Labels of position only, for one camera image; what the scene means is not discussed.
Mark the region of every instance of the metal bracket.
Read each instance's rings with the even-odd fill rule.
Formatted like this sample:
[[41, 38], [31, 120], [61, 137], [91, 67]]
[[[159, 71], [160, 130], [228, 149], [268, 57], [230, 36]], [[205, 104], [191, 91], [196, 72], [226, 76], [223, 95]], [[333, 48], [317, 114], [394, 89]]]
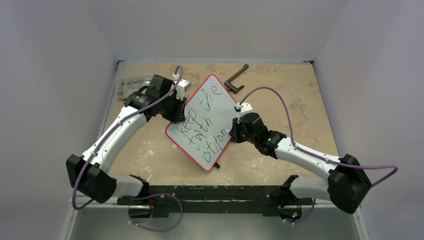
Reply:
[[226, 89], [234, 94], [237, 94], [240, 90], [242, 90], [245, 86], [241, 85], [240, 87], [236, 87], [233, 84], [231, 84], [231, 82], [237, 78], [240, 74], [242, 74], [244, 71], [246, 71], [246, 69], [248, 69], [249, 65], [245, 64], [243, 65], [243, 67], [236, 72], [234, 75], [232, 75], [230, 78], [228, 78], [225, 82], [224, 85], [226, 87]]

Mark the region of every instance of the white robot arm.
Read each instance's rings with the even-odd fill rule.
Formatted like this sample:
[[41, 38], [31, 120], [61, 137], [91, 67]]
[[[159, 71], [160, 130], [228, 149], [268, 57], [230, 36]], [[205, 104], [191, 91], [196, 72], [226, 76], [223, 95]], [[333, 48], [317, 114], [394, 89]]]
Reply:
[[133, 175], [109, 176], [108, 172], [122, 148], [152, 117], [161, 114], [173, 123], [185, 120], [184, 107], [187, 99], [184, 94], [191, 87], [191, 82], [184, 79], [180, 80], [175, 90], [159, 104], [143, 113], [137, 113], [168, 94], [177, 78], [178, 75], [174, 75], [173, 81], [154, 75], [148, 86], [142, 87], [126, 99], [118, 117], [89, 149], [81, 156], [71, 155], [67, 159], [66, 168], [72, 187], [75, 186], [84, 164], [90, 159], [77, 184], [78, 191], [98, 203], [104, 203], [110, 197], [139, 195], [145, 183], [142, 178]]
[[[187, 99], [184, 94], [191, 87], [191, 83], [181, 80], [175, 91], [169, 94], [175, 83], [158, 75], [153, 76], [149, 86], [142, 87], [127, 98], [118, 117], [105, 134], [81, 156], [71, 155], [68, 158], [66, 168], [74, 190], [77, 185], [78, 191], [98, 203], [104, 203], [111, 197], [144, 196], [143, 190], [148, 189], [147, 186], [143, 187], [148, 185], [145, 180], [134, 175], [110, 176], [108, 172], [128, 140], [152, 117], [161, 114], [163, 118], [173, 123], [185, 120], [184, 107]], [[160, 98], [164, 100], [138, 113]], [[262, 154], [296, 164], [321, 178], [306, 179], [291, 176], [281, 186], [285, 198], [289, 198], [288, 202], [303, 198], [323, 199], [332, 201], [347, 213], [356, 211], [370, 190], [371, 182], [362, 169], [337, 165], [337, 163], [359, 165], [356, 158], [350, 155], [343, 158], [328, 155], [294, 143], [285, 134], [268, 130], [248, 103], [237, 104], [235, 110], [240, 112], [240, 115], [232, 120], [232, 129], [229, 131], [233, 142], [250, 142]], [[312, 157], [300, 151], [300, 148], [327, 161]]]
[[238, 103], [235, 110], [240, 115], [232, 120], [229, 131], [233, 142], [250, 142], [261, 154], [296, 164], [321, 178], [290, 177], [283, 185], [289, 197], [328, 200], [346, 213], [356, 211], [372, 184], [363, 169], [338, 165], [359, 166], [355, 157], [325, 154], [296, 143], [283, 133], [268, 130], [246, 102]]

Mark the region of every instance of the wooden platform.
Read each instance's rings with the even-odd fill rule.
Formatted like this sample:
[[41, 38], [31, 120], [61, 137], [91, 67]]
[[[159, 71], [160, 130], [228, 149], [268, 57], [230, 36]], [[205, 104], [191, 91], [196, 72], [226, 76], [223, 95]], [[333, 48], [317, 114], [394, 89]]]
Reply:
[[[156, 64], [155, 74], [172, 78], [176, 64]], [[183, 78], [192, 82], [186, 95], [189, 98], [209, 74], [221, 82], [237, 72], [243, 64], [183, 64]], [[137, 63], [126, 63], [123, 74], [140, 75]], [[240, 101], [252, 89], [268, 86], [277, 90], [288, 106], [293, 123], [294, 139], [308, 147], [337, 155], [333, 134], [310, 64], [250, 64], [233, 81], [245, 85], [238, 94]], [[269, 90], [259, 90], [247, 102], [257, 112], [268, 129], [289, 135], [289, 126], [283, 105]], [[110, 111], [115, 119], [123, 106], [116, 100]], [[162, 117], [152, 118], [123, 148], [109, 174], [139, 175], [151, 185], [280, 185], [290, 175], [316, 177], [294, 164], [261, 155], [248, 143], [231, 143], [218, 163], [220, 169], [210, 172], [201, 169], [165, 135], [168, 122]]]

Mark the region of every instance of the gray wall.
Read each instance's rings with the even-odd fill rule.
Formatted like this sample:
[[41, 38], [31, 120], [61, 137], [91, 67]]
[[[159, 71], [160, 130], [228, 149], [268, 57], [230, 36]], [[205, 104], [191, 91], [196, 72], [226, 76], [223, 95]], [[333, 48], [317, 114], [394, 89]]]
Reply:
[[0, 1], [1, 239], [58, 239], [115, 69], [84, 1]]
[[350, 0], [314, 64], [340, 153], [399, 166], [363, 202], [374, 240], [424, 236], [423, 11], [422, 0]]
[[314, 60], [347, 0], [87, 0], [120, 60]]

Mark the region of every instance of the black marker writing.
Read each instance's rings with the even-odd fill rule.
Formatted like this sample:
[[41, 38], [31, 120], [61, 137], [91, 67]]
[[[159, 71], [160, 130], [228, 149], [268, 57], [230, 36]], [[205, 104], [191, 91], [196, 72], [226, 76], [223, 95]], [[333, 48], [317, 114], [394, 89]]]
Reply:
[[207, 139], [207, 137], [205, 137], [205, 135], [203, 135], [199, 130], [194, 130], [197, 134], [196, 134], [196, 139], [201, 141], [202, 137], [204, 137], [205, 139]]
[[183, 128], [181, 127], [181, 129], [179, 129], [178, 127], [176, 128], [180, 133], [184, 134], [184, 136], [188, 137], [186, 133], [188, 133], [188, 131], [184, 131]]
[[210, 90], [212, 90], [212, 93], [215, 94], [215, 95], [221, 95], [221, 94], [223, 94], [222, 92], [221, 93], [218, 93], [217, 92], [217, 90], [218, 90], [217, 86], [212, 86], [210, 88]]
[[203, 123], [198, 123], [197, 121], [194, 121], [194, 122], [200, 127], [201, 130], [208, 132], [208, 127], [204, 128]]
[[214, 153], [214, 154], [216, 154], [218, 151], [214, 151], [214, 150], [212, 150], [212, 148], [211, 148], [211, 142], [208, 142], [208, 141], [206, 141], [206, 145], [207, 145], [207, 147], [206, 147], [206, 149], [209, 149], [209, 150], [211, 150], [212, 151], [212, 153]]
[[218, 135], [218, 136], [213, 135], [213, 140], [215, 140], [215, 143], [217, 143], [218, 147], [222, 150], [223, 148], [221, 147], [220, 143], [223, 141], [223, 137], [221, 135]]
[[194, 144], [194, 142], [193, 142], [193, 137], [189, 137], [189, 138], [188, 138], [188, 140], [190, 141], [190, 142], [188, 143], [188, 145], [190, 145], [191, 143], [193, 143], [193, 144]]
[[221, 146], [219, 144], [218, 144], [218, 147], [217, 147], [217, 143], [216, 142], [214, 142], [213, 145], [215, 145], [216, 152], [219, 152], [218, 147], [219, 147], [219, 149], [222, 150], [222, 148], [221, 148]]
[[205, 152], [203, 151], [203, 158], [206, 162], [210, 163], [211, 162], [211, 153], [210, 152]]
[[206, 118], [205, 119], [204, 117], [202, 117], [202, 119], [206, 122], [206, 124], [207, 124], [208, 127], [213, 126], [212, 121], [209, 118]]
[[203, 88], [201, 90], [203, 92], [204, 97], [206, 98], [206, 111], [210, 111], [211, 110], [211, 105], [209, 104], [209, 99], [213, 102], [214, 99], [211, 97], [211, 95], [209, 95], [209, 92], [206, 92]]
[[202, 101], [200, 101], [200, 98], [198, 98], [198, 97], [196, 97], [196, 98], [197, 98], [197, 100], [199, 100], [200, 104], [202, 104], [202, 103], [203, 103], [203, 100], [202, 100]]
[[193, 109], [189, 109], [188, 110], [188, 116], [185, 117], [185, 120], [189, 123], [192, 124], [195, 122], [196, 120], [196, 112]]
[[188, 122], [183, 122], [182, 123], [182, 126], [185, 128], [185, 129], [187, 129], [187, 130], [191, 130], [192, 128], [190, 127], [190, 128], [188, 128], [187, 127], [187, 124], [188, 124]]

